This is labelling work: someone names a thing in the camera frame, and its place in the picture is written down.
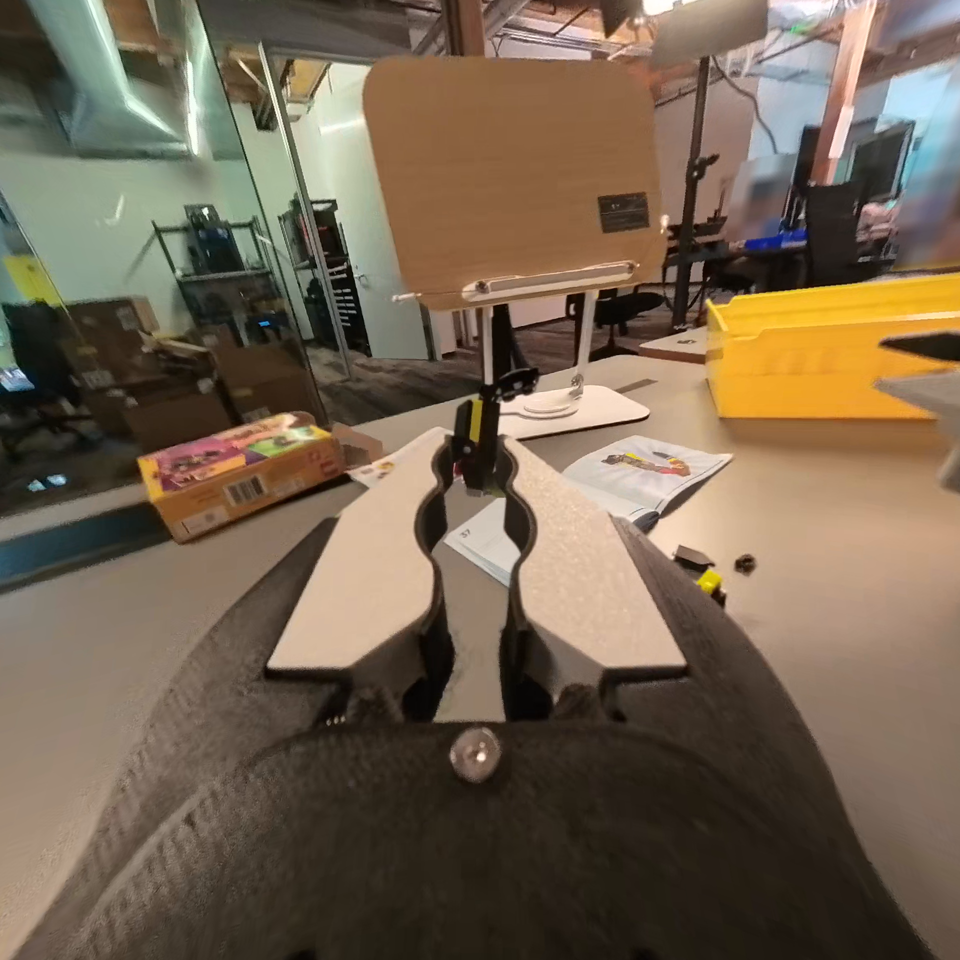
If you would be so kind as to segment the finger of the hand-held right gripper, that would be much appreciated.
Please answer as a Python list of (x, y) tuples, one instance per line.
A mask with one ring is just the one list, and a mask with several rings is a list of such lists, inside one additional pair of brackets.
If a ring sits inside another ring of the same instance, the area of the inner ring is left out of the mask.
[(922, 332), (887, 337), (879, 348), (894, 354), (889, 372), (951, 372), (959, 366), (958, 332)]
[(873, 384), (882, 394), (933, 415), (951, 447), (938, 473), (940, 486), (959, 493), (959, 371), (880, 378)]

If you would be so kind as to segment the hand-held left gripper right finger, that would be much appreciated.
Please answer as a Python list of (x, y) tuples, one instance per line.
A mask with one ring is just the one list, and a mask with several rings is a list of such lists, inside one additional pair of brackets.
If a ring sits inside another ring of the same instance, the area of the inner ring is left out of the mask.
[(503, 530), (517, 550), (501, 632), (505, 706), (601, 699), (672, 681), (688, 660), (638, 564), (646, 542), (519, 441), (501, 439)]

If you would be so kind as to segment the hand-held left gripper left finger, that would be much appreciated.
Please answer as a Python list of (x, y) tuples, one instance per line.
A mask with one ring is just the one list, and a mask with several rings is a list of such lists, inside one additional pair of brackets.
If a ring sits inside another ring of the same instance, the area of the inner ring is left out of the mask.
[(266, 663), (270, 676), (446, 683), (453, 665), (442, 574), (450, 433), (425, 431), (336, 517)]

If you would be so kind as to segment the instruction booklet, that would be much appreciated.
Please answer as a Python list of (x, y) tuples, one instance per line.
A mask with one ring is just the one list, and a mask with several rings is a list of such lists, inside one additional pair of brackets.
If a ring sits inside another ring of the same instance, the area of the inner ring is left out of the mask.
[[(733, 460), (731, 453), (632, 436), (582, 456), (562, 476), (612, 517), (647, 533)], [(505, 510), (503, 499), (492, 500), (448, 533), (444, 543), (507, 587), (520, 550), (505, 533)]]
[(353, 482), (370, 489), (377, 486), (383, 479), (395, 471), (405, 458), (405, 450), (398, 450), (393, 454), (384, 455), (370, 463), (353, 467), (349, 469), (346, 474)]

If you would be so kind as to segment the black yellow lego head assembly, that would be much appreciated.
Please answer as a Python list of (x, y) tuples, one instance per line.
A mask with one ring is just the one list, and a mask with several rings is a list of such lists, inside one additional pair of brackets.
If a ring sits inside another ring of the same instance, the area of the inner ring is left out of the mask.
[(501, 405), (534, 392), (540, 372), (536, 367), (513, 369), (499, 378), (488, 377), (474, 399), (457, 408), (449, 441), (454, 474), (470, 491), (499, 492), (497, 462)]

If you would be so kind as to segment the colourful cardboard lego box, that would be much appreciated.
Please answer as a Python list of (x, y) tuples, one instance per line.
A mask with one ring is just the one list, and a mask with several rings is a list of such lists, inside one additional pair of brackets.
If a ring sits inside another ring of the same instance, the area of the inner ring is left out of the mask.
[(385, 453), (353, 427), (321, 428), (312, 414), (273, 414), (140, 456), (147, 498), (173, 540), (222, 527), (348, 478)]

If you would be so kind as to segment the closed instruction booklet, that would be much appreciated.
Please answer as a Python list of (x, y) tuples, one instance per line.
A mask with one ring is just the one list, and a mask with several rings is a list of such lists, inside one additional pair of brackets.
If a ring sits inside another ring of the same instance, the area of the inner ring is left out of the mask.
[(377, 486), (383, 479), (395, 471), (405, 458), (405, 450), (398, 450), (393, 454), (384, 455), (370, 463), (353, 467), (349, 469), (346, 474), (353, 482), (370, 489)]

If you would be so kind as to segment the yellow plastic bin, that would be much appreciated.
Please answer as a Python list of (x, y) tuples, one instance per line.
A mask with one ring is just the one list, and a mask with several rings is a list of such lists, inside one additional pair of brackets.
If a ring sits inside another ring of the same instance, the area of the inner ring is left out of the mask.
[(888, 337), (958, 329), (959, 275), (887, 274), (866, 282), (708, 300), (706, 379), (722, 419), (930, 421), (879, 391), (884, 378), (955, 364), (881, 348)]

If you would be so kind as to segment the tall black chair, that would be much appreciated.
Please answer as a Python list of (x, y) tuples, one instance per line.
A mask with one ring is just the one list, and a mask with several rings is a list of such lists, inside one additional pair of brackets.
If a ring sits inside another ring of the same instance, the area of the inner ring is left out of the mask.
[(806, 285), (865, 282), (877, 264), (861, 261), (857, 231), (860, 192), (856, 184), (810, 185), (806, 190)]

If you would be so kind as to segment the black computer monitor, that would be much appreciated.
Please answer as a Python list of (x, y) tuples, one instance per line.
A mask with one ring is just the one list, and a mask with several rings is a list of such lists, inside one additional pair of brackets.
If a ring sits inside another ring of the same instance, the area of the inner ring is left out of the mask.
[(900, 196), (915, 128), (914, 121), (899, 122), (856, 146), (848, 181), (857, 185), (861, 206)]

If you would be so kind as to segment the pile of cardboard boxes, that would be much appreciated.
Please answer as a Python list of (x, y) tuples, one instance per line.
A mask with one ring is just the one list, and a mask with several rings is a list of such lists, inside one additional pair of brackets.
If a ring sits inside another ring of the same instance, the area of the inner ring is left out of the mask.
[(85, 408), (142, 452), (283, 413), (328, 423), (290, 338), (244, 342), (229, 322), (164, 333), (139, 296), (68, 303), (61, 318), (59, 345)]

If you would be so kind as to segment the black swivel office chair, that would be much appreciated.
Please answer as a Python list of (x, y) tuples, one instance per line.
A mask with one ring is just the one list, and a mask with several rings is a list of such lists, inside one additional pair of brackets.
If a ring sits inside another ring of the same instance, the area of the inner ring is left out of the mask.
[(589, 361), (596, 362), (616, 356), (639, 356), (639, 352), (619, 344), (618, 333), (624, 334), (630, 320), (664, 306), (666, 298), (653, 291), (634, 291), (625, 295), (598, 298), (592, 326), (607, 329), (606, 343), (591, 350)]

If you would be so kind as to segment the studio light on stand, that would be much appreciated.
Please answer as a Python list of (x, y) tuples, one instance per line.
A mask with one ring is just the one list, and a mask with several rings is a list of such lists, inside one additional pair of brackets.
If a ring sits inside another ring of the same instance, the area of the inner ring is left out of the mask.
[(693, 120), (684, 173), (671, 330), (688, 328), (694, 223), (699, 184), (712, 162), (702, 154), (707, 95), (713, 61), (765, 38), (767, 1), (678, 2), (655, 18), (650, 66), (655, 71), (696, 62)]

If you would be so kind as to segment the wooden book stand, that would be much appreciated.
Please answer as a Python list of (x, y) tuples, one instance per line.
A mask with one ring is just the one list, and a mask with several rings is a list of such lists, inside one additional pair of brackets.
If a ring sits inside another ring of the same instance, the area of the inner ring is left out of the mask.
[(494, 308), (584, 294), (570, 385), (501, 401), (536, 439), (641, 423), (648, 408), (587, 383), (599, 291), (654, 280), (666, 256), (654, 100), (614, 62), (396, 56), (362, 90), (405, 291), (478, 314), (488, 396)]

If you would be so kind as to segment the yellow paper sign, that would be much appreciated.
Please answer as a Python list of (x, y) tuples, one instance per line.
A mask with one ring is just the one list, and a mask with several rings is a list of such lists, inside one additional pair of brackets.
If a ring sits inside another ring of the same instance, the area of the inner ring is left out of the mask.
[(46, 274), (32, 255), (2, 254), (1, 303), (29, 304), (47, 299)]

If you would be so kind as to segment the metal air duct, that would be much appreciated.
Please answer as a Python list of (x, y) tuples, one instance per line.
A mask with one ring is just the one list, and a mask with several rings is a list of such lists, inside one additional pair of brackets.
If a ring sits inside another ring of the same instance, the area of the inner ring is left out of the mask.
[(60, 123), (78, 155), (163, 161), (193, 155), (179, 117), (166, 117), (141, 96), (103, 2), (28, 1), (27, 6), (70, 87)]

